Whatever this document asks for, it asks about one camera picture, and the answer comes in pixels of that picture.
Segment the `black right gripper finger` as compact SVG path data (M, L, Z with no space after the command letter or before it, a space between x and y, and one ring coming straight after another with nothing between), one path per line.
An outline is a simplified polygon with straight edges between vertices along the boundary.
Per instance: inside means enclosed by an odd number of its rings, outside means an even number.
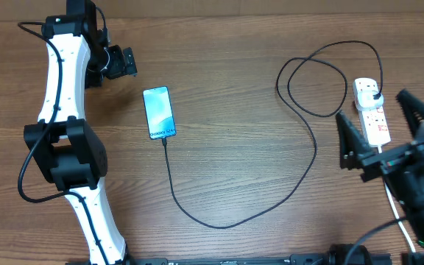
M424 120L424 102L406 89L401 90L397 94L396 100L406 118L411 136L415 138L417 130L420 128L420 123Z
M343 111L339 111L335 118L339 133L340 168L363 169L363 160L375 154L372 147Z

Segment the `blue Samsung Galaxy smartphone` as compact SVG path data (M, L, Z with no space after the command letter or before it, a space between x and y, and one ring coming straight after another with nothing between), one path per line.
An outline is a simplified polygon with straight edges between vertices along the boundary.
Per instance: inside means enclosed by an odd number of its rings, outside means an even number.
M149 137L156 140L176 135L169 89L166 86L147 89L143 98Z

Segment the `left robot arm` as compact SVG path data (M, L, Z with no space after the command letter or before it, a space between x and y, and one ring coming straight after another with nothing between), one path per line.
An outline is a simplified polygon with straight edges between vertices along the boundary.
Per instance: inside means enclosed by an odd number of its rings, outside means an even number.
M18 176L18 193L31 203L66 198L89 248L88 264L132 264L127 242L116 227L107 199L107 151L85 116L85 91L138 73L131 48L111 45L102 10L90 0L67 1L66 14L38 25L46 43L48 73L43 106L24 128L29 153ZM39 199L24 193L23 180L36 162L57 193Z

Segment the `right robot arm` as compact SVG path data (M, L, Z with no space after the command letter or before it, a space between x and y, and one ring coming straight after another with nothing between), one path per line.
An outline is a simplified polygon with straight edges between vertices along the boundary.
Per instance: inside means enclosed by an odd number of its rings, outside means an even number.
M338 112L340 166L362 170L363 182L382 178L401 204L404 219L424 248L424 102L406 89L398 93L396 100L406 118L412 141L376 153L346 115ZM401 261L403 264L424 264L424 252L404 253Z

